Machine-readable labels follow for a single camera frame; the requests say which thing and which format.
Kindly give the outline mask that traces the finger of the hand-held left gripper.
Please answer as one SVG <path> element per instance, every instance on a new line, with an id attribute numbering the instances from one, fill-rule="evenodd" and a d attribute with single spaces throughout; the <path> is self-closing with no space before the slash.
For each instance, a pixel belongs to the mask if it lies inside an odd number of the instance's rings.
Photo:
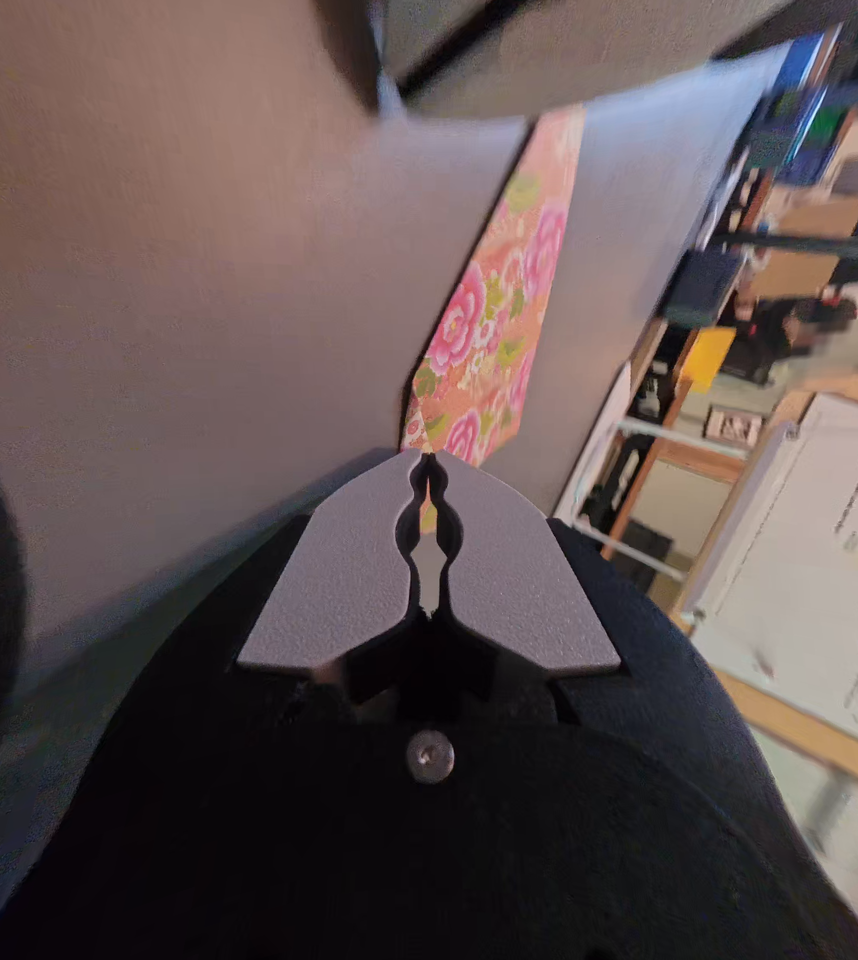
<path id="1" fill-rule="evenodd" d="M 400 90 L 493 70 L 509 1 L 383 2 L 381 57 Z"/>
<path id="2" fill-rule="evenodd" d="M 776 1 L 509 2 L 492 70 L 401 89 L 436 119 L 534 117 L 703 65 Z"/>

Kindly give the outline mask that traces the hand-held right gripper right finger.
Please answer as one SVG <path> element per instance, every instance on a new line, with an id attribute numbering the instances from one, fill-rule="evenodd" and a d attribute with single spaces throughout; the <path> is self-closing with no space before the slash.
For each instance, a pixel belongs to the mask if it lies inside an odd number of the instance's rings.
<path id="1" fill-rule="evenodd" d="M 546 515 L 446 451 L 434 457 L 439 610 L 498 654 L 550 678 L 611 674 L 622 661 Z"/>

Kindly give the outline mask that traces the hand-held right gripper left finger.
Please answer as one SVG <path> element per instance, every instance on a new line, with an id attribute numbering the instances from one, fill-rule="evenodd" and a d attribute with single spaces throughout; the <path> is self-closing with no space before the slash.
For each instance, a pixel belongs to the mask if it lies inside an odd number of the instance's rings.
<path id="1" fill-rule="evenodd" d="M 238 654 L 240 667 L 334 673 L 420 606 L 411 554 L 419 539 L 423 453 L 399 453 L 315 508 Z"/>

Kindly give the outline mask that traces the pink floral origami paper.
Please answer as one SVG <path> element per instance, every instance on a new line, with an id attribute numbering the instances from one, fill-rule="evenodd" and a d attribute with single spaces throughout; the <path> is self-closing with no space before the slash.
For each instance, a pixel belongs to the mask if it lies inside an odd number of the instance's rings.
<path id="1" fill-rule="evenodd" d="M 411 377 L 400 450 L 481 467 L 519 432 L 587 119 L 540 116 Z"/>

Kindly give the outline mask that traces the wooden workbench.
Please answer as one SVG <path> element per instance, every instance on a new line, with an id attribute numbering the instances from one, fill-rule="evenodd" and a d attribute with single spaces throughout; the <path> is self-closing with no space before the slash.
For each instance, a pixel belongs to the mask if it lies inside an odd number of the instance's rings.
<path id="1" fill-rule="evenodd" d="M 607 541 L 668 564 L 694 562 L 739 475 L 747 448 L 703 437 L 708 397 L 683 376 L 700 330 L 652 320 L 630 359 L 632 390 L 624 420 L 658 434 L 617 428 L 586 498 L 583 517 Z"/>

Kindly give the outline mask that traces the black stand pole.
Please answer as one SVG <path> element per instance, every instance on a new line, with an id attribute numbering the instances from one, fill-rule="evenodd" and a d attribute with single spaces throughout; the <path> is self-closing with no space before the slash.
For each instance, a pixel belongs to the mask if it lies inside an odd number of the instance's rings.
<path id="1" fill-rule="evenodd" d="M 832 256 L 858 261 L 858 236 L 824 237 L 758 231 L 733 231 L 712 234 L 707 240 L 707 245 L 775 249 L 794 254 Z"/>

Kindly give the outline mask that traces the dark grey box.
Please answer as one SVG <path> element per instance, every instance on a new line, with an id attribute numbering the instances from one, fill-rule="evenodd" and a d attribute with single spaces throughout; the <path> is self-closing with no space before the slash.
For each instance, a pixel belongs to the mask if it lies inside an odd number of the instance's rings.
<path id="1" fill-rule="evenodd" d="M 735 289 L 743 256 L 728 248 L 691 249 L 681 259 L 663 297 L 660 317 L 670 326 L 714 326 Z"/>

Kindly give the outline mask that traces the yellow plastic bin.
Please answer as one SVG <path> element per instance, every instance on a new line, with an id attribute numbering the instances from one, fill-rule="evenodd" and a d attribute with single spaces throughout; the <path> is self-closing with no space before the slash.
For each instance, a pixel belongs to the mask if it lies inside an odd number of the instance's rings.
<path id="1" fill-rule="evenodd" d="M 676 363 L 677 383 L 688 392 L 705 394 L 719 374 L 736 335 L 731 326 L 709 326 L 692 331 Z"/>

